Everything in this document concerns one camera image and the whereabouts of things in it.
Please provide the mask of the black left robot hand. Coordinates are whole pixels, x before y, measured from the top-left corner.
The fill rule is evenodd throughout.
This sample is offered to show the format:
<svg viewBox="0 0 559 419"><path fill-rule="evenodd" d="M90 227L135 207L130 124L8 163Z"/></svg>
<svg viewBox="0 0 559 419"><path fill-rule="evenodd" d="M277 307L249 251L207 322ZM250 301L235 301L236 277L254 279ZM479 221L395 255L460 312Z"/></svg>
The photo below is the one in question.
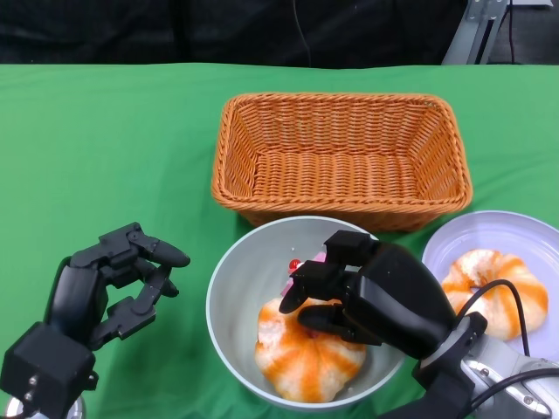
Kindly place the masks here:
<svg viewBox="0 0 559 419"><path fill-rule="evenodd" d="M155 304L179 291L169 279L190 257L131 223L63 259L45 322L90 350L125 340L155 320Z"/></svg>

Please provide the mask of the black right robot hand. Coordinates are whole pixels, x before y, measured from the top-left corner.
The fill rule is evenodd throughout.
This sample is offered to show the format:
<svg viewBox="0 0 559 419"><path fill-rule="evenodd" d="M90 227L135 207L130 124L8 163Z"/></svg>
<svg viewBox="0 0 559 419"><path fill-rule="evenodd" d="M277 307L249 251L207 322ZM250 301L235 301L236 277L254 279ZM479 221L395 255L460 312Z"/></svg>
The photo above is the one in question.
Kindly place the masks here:
<svg viewBox="0 0 559 419"><path fill-rule="evenodd" d="M279 309L308 329L350 343L386 343L421 360L452 330L455 313L426 266L399 244L339 230L322 262L291 274Z"/></svg>

